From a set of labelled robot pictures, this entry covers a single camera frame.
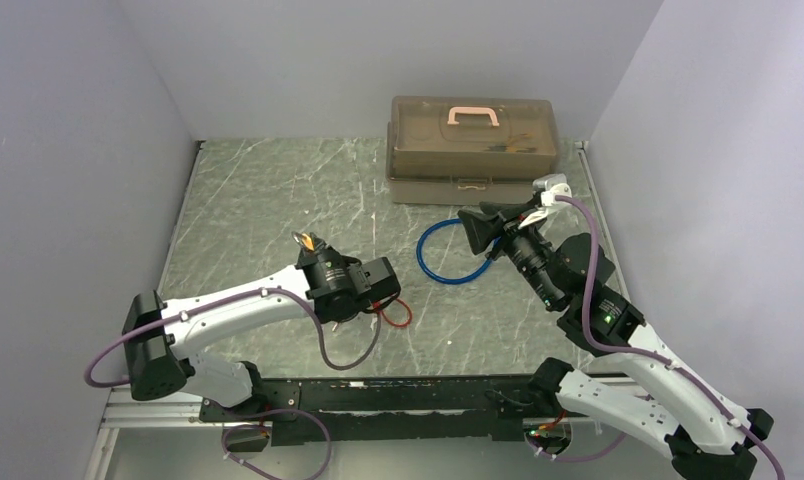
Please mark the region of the brass padlock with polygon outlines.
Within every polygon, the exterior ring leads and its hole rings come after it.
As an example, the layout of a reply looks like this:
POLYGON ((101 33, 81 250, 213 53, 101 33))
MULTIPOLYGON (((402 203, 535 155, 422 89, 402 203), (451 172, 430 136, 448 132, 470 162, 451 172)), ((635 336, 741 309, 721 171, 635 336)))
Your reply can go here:
POLYGON ((304 252, 316 252, 325 246, 325 241, 313 232, 293 231, 292 238, 304 252))

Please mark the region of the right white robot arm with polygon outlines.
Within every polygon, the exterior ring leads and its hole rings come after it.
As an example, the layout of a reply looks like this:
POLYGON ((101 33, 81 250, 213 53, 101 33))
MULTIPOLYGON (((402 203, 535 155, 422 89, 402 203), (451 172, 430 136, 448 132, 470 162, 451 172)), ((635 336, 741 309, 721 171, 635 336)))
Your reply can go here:
POLYGON ((536 230, 540 205, 483 204, 462 209, 459 220, 471 251, 508 258, 576 346, 636 382, 642 396, 591 378, 548 358, 529 389, 550 405, 616 428, 667 459, 684 479, 748 479, 759 457, 785 475, 767 446, 773 418, 744 408, 710 387, 659 337, 643 314, 606 285, 613 264, 599 244, 598 226, 553 247, 536 230))

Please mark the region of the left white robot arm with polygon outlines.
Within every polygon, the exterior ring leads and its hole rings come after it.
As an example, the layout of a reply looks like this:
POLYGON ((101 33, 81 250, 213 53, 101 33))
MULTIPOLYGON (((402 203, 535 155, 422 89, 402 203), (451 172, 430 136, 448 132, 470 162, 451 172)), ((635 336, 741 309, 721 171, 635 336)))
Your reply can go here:
POLYGON ((395 300, 401 286, 386 257, 363 263, 331 247, 302 250, 297 262, 260 280, 193 298, 137 295, 123 334, 131 396, 176 392, 234 408, 264 404, 258 368, 207 352, 220 340, 276 322, 344 323, 395 300))

